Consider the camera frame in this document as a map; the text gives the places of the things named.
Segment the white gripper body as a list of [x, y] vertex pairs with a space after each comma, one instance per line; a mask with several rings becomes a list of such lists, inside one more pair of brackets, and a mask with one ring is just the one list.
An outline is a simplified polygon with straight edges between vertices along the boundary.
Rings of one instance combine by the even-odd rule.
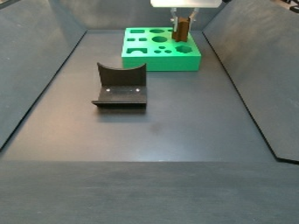
[[157, 8], [217, 8], [221, 0], [150, 0]]

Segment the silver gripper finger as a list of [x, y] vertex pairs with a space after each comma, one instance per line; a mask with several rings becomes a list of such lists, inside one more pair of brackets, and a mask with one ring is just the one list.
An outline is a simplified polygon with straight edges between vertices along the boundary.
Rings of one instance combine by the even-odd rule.
[[172, 18], [170, 18], [170, 22], [172, 22], [172, 31], [176, 32], [176, 29], [177, 29], [176, 8], [170, 8], [170, 14], [172, 14]]
[[190, 21], [190, 23], [194, 21], [194, 19], [196, 19], [196, 16], [197, 16], [197, 13], [198, 13], [198, 8], [193, 8], [193, 10], [192, 10], [192, 13], [190, 13], [190, 15], [189, 15], [189, 21]]

